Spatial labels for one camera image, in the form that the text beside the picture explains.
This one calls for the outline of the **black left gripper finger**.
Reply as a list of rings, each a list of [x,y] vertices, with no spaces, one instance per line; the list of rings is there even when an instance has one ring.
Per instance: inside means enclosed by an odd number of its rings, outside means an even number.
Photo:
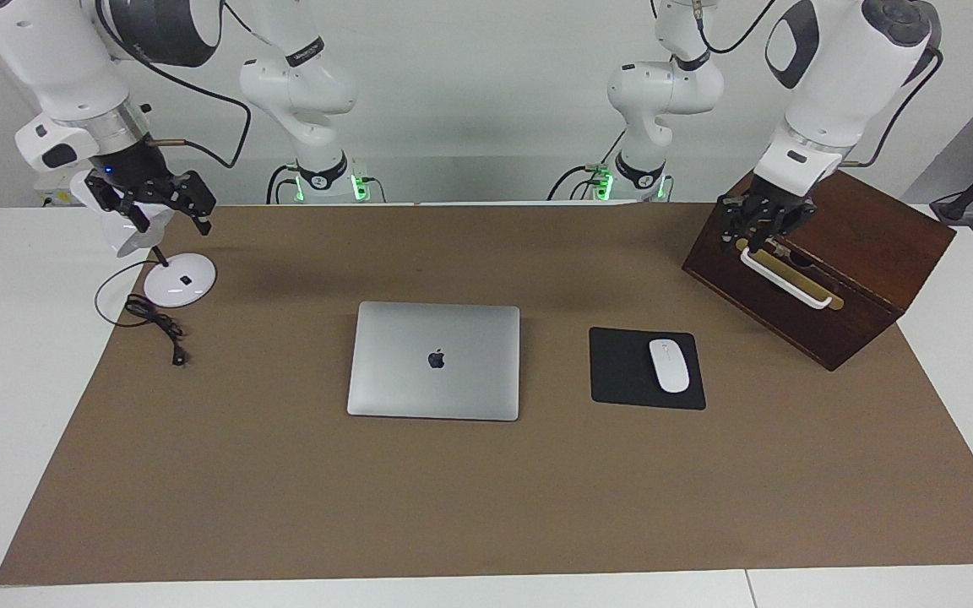
[[[760,222],[752,234],[752,239],[748,242],[748,251],[756,253],[764,246],[765,242],[788,234],[791,230],[791,220],[787,218],[773,218],[768,222]]]
[[[749,227],[745,215],[745,198],[720,198],[720,250],[726,252],[738,239],[748,238]]]

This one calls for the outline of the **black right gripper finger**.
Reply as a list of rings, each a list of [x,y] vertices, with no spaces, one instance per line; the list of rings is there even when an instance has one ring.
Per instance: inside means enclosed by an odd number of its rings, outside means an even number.
[[[212,230],[209,217],[215,206],[216,197],[197,171],[175,177],[175,209],[192,220],[201,236],[207,236]]]
[[[118,213],[130,220],[136,231],[149,230],[149,219],[130,196],[121,195],[118,190],[96,190],[96,201],[104,211]]]

